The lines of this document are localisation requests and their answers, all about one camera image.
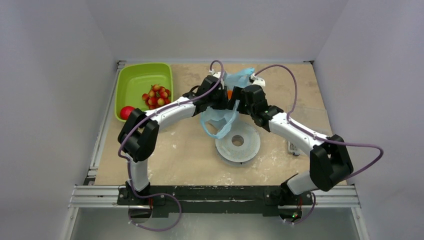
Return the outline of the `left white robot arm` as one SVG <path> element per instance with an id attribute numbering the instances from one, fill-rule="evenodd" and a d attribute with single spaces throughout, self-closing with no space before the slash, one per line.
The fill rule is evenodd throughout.
<path id="1" fill-rule="evenodd" d="M 219 77 L 208 75 L 201 85 L 185 93 L 177 100 L 146 112 L 136 108 L 118 135 L 118 156 L 127 162 L 126 187 L 129 197 L 138 205 L 146 203 L 150 181 L 147 176 L 148 159 L 154 152 L 160 130 L 181 120 L 192 118 L 208 107 L 224 110 L 227 107 L 227 88 L 224 73 Z"/>

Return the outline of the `red fake fruits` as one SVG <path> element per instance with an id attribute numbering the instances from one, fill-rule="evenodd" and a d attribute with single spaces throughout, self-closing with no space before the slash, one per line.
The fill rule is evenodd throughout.
<path id="1" fill-rule="evenodd" d="M 141 100 L 148 110 L 154 110 L 170 104 L 172 97 L 172 88 L 153 84 L 146 93 L 141 95 Z"/>

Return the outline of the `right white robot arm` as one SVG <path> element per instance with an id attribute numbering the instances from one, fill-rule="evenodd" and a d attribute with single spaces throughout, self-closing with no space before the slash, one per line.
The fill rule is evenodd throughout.
<path id="1" fill-rule="evenodd" d="M 302 193 L 316 189 L 327 192 L 353 173 L 346 143 L 340 136 L 329 137 L 313 131 L 281 108 L 269 105 L 261 86 L 235 87 L 228 105 L 237 107 L 239 113 L 249 115 L 258 127 L 286 139 L 309 156 L 309 170 L 282 184 L 280 196 L 284 202 L 292 204 Z"/>

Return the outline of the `red fake apple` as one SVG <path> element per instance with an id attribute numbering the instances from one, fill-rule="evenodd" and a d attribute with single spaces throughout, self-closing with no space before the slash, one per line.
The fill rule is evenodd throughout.
<path id="1" fill-rule="evenodd" d="M 135 108 L 134 108 L 133 106 L 124 106 L 124 107 L 120 110 L 120 112 L 119 112 L 119 117 L 120 117 L 122 120 L 126 121 L 126 120 L 129 118 L 129 116 L 130 116 L 131 112 L 132 112 L 134 109 L 135 109 Z"/>

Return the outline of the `orange fake fruit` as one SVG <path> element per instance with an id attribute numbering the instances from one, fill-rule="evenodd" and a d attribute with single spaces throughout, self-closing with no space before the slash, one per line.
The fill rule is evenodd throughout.
<path id="1" fill-rule="evenodd" d="M 232 90 L 228 90 L 228 91 L 227 91 L 227 98 L 228 98 L 229 100 L 232 98 L 232 94 L 233 94 L 233 91 L 232 91 Z"/>

